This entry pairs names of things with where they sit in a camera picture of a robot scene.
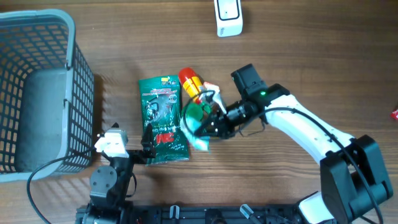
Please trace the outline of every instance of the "green snack bag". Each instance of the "green snack bag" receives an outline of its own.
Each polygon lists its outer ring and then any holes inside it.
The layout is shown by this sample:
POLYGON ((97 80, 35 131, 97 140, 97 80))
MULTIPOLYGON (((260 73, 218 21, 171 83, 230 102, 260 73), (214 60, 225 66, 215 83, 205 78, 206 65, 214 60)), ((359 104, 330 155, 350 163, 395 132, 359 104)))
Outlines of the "green snack bag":
POLYGON ((189 159, 187 139, 180 130, 181 86, 177 75, 139 80, 142 126, 152 124, 156 158, 147 164, 189 159))

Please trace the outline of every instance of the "gray plastic basket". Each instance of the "gray plastic basket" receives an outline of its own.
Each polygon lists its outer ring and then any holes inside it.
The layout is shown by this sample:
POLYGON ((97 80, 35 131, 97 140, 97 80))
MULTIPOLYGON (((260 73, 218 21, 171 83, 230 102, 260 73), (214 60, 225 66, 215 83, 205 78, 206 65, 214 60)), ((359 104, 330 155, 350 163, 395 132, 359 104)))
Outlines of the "gray plastic basket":
MULTIPOLYGON (((94 77, 64 11, 0 13, 0 182, 92 147, 94 77)), ((91 153, 52 164, 34 179, 86 168, 91 153)))

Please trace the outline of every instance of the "wooden table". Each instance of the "wooden table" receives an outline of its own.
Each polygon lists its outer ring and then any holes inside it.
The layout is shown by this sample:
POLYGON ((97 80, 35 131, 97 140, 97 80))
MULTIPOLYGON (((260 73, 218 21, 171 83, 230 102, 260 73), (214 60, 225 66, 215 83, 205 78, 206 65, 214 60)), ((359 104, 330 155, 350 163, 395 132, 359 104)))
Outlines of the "wooden table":
MULTIPOLYGON (((243 33, 220 39, 212 1, 153 1, 17 6, 10 4, 27 1, 6 0, 8 5, 0 9, 60 8, 74 18, 77 42, 96 74, 95 132, 118 122, 127 130, 129 149, 141 149, 139 79, 192 67, 218 84, 225 101, 232 103, 239 93, 229 74, 253 63, 269 85, 287 87, 332 126, 376 139, 397 186, 398 123, 389 113, 398 103, 398 4, 243 1, 243 33)), ((75 209, 89 201, 90 174, 101 164, 106 161, 97 156, 78 175, 32 184, 33 198, 51 222, 73 223, 75 209)), ((294 203, 320 190, 318 165, 272 127, 212 144, 211 154, 192 152, 188 162, 134 170, 138 187, 133 200, 140 205, 294 203)), ((0 185, 1 223, 42 223, 28 202, 25 184, 0 185)), ((386 223, 397 223, 398 197, 381 210, 386 223)), ((376 220, 373 212, 368 217, 376 220)))

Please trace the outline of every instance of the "black cable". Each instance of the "black cable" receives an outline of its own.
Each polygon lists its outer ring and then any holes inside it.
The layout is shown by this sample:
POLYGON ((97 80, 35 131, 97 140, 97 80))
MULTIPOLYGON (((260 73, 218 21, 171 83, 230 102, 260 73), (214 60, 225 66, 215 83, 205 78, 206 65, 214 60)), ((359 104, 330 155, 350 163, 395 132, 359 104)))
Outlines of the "black cable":
MULTIPOLYGON (((185 111, 183 111, 183 122, 184 125, 187 127, 188 132, 190 132, 190 134, 192 134, 194 137, 198 138, 198 136, 194 135, 194 133, 192 132, 192 130, 190 130, 188 128, 186 119, 185 119, 185 114, 186 114, 186 110, 188 108, 188 105, 193 101, 194 98, 200 96, 201 94, 205 93, 205 92, 209 92, 209 90, 201 92, 199 94, 197 94, 197 96, 190 98, 190 100, 188 101, 187 105, 185 106, 185 111)), ((371 199, 372 205, 376 211, 377 217, 379 219, 379 224, 383 224, 383 217, 379 208, 379 205, 376 202, 376 199, 374 198, 373 192, 370 189, 370 186, 368 184, 368 182, 365 179, 365 176, 363 175, 362 171, 359 169, 358 165, 356 164, 356 162, 354 161, 354 159, 352 158, 352 156, 347 152, 347 150, 345 149, 345 147, 342 145, 342 143, 337 140, 337 138, 335 137, 334 134, 330 133, 322 124, 320 124, 317 120, 315 120, 314 118, 312 118, 311 116, 309 116, 308 114, 299 111, 295 108, 288 108, 288 107, 276 107, 276 108, 270 108, 270 109, 266 109, 263 112, 253 116, 251 119, 249 119, 246 123, 243 124, 242 128, 239 127, 238 130, 236 130, 235 132, 231 133, 230 136, 234 136, 237 133, 241 133, 243 129, 245 129, 250 123, 252 123, 255 119, 258 119, 260 116, 265 115, 268 112, 271 111, 290 111, 292 113, 298 113, 302 116, 304 116, 305 118, 309 119, 311 122, 313 122, 315 125, 317 125, 332 141, 334 141, 337 146, 343 151, 343 153, 346 155, 346 157, 348 158, 349 162, 351 163, 351 165, 353 165, 353 167, 355 168, 355 171, 358 173, 359 178, 361 179, 363 185, 365 186, 365 189, 369 195, 369 198, 371 199)), ((369 220, 368 218, 365 217, 361 217, 363 220, 369 222, 369 223, 374 223, 373 221, 369 220)))
POLYGON ((383 217, 379 208, 379 205, 376 202, 376 199, 374 198, 373 192, 371 191, 371 188, 368 184, 368 182, 365 179, 365 176, 363 175, 362 171, 359 169, 358 165, 356 164, 356 162, 354 161, 354 159, 352 158, 352 156, 347 152, 347 150, 345 149, 345 147, 342 145, 342 143, 337 140, 336 136, 332 133, 330 133, 325 127, 322 126, 322 124, 320 124, 317 120, 315 120, 314 118, 312 118, 310 115, 299 111, 295 108, 288 108, 288 107, 276 107, 276 108, 270 108, 267 109, 265 111, 263 111, 262 113, 259 113, 255 116, 253 116, 244 126, 242 129, 240 129, 239 131, 242 131, 245 127, 247 127, 252 121, 254 121, 255 119, 257 119, 258 117, 260 117, 261 115, 264 115, 270 111, 291 111, 292 113, 298 113, 302 116, 304 116, 305 118, 309 119, 311 122, 313 122, 315 125, 317 125, 331 140, 333 140, 338 147, 340 147, 340 149, 343 151, 343 153, 346 155, 346 157, 348 158, 349 162, 351 163, 351 165, 353 165, 353 167, 355 168, 355 170, 357 171, 359 178, 361 179, 363 185, 365 186, 365 189, 369 195, 369 198, 371 199, 372 205, 376 211, 377 217, 379 219, 379 223, 383 224, 383 217))
POLYGON ((37 215, 38 215, 46 224, 51 224, 51 223, 50 223, 50 222, 43 216, 43 214, 39 211, 39 209, 37 208, 35 202, 33 201, 32 193, 30 192, 30 182, 32 181, 33 176, 34 176, 36 173, 38 173, 38 171, 42 170, 43 168, 45 168, 45 167, 47 167, 47 166, 49 166, 49 165, 51 165, 51 164, 53 164, 53 163, 56 163, 56 162, 59 162, 59 161, 64 161, 64 160, 67 160, 67 159, 71 159, 71 158, 74 158, 74 157, 76 157, 76 156, 84 156, 87 152, 91 152, 91 151, 95 151, 95 148, 88 149, 88 150, 85 150, 85 151, 83 151, 83 152, 77 152, 77 151, 75 151, 74 154, 72 154, 72 155, 70 155, 70 156, 61 157, 61 158, 58 158, 58 159, 54 159, 54 160, 52 160, 52 161, 50 161, 50 162, 47 162, 47 163, 41 165, 40 167, 36 168, 36 170, 33 171, 32 174, 31 174, 31 175, 29 176, 29 178, 27 179, 26 191, 27 191, 27 197, 28 197, 28 199, 29 199, 29 202, 30 202, 30 204, 32 205, 32 207, 33 207, 33 209, 35 210, 35 212, 37 213, 37 215))
POLYGON ((130 198, 130 197, 134 196, 136 194, 136 190, 137 190, 137 177, 133 172, 131 173, 131 176, 134 179, 134 192, 131 195, 126 195, 126 198, 130 198))

